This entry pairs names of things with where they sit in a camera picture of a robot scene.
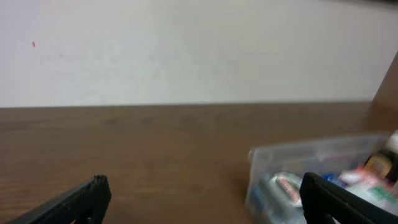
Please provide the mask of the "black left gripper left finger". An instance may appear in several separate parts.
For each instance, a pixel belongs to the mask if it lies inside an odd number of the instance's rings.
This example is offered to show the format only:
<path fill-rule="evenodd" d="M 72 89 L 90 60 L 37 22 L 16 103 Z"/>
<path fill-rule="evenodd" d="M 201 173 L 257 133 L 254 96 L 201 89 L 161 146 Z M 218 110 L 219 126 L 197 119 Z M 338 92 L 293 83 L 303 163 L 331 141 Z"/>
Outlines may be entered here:
<path fill-rule="evenodd" d="M 108 178 L 95 175 L 8 224 L 101 224 L 110 201 Z"/>

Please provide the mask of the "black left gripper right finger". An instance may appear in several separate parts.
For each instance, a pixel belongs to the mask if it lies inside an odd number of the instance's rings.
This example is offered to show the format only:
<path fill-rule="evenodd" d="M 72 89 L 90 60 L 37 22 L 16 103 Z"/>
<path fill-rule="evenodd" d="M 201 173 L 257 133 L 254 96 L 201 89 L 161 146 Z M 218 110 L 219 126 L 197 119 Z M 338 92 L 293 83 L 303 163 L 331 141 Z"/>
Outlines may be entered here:
<path fill-rule="evenodd" d="M 397 224 L 396 215 L 313 172 L 304 174 L 300 197 L 307 224 Z"/>

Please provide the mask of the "clear plastic container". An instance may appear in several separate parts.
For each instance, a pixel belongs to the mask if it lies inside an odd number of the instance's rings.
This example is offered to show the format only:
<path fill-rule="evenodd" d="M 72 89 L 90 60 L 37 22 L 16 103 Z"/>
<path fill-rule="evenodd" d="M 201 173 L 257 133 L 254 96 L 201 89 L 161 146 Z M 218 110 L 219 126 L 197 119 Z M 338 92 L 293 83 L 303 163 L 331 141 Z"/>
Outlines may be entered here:
<path fill-rule="evenodd" d="M 364 169 L 368 158 L 380 150 L 390 138 L 386 134 L 363 134 L 349 137 L 294 142 L 253 149 L 245 205 L 256 223 L 307 223 L 303 208 L 291 206 L 269 183 L 279 172 L 302 178 L 313 172 L 345 189 L 349 185 L 338 180 L 346 170 Z M 397 198 L 397 182 L 382 179 L 380 184 Z"/>

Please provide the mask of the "black bottle white cap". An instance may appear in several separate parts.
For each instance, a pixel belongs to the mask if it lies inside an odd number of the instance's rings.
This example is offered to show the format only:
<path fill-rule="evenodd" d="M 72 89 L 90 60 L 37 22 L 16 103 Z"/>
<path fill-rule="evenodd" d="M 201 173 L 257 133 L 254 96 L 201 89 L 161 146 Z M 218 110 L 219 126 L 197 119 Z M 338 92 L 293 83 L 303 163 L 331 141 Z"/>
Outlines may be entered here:
<path fill-rule="evenodd" d="M 364 169 L 393 184 L 397 182 L 397 131 L 368 158 Z"/>

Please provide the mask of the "red Panadol box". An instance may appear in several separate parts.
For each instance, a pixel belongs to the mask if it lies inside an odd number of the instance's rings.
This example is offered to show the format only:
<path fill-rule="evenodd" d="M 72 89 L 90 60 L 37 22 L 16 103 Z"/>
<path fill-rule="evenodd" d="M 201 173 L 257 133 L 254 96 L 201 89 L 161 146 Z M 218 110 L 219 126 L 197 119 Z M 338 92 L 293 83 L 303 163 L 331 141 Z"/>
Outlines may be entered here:
<path fill-rule="evenodd" d="M 364 184 L 366 186 L 372 187 L 384 183 L 384 181 L 378 176 L 362 168 L 357 168 L 355 170 L 346 170 L 340 174 L 338 180 L 349 186 Z"/>

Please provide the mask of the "white green Panadol box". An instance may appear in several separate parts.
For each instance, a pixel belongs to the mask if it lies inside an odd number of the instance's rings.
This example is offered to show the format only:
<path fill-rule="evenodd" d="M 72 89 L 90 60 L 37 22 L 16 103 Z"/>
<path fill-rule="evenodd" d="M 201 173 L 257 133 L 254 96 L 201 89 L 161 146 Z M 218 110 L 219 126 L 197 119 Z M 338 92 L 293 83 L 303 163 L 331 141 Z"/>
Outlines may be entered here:
<path fill-rule="evenodd" d="M 381 185 L 362 182 L 347 186 L 345 190 L 391 214 L 397 215 L 397 198 Z"/>

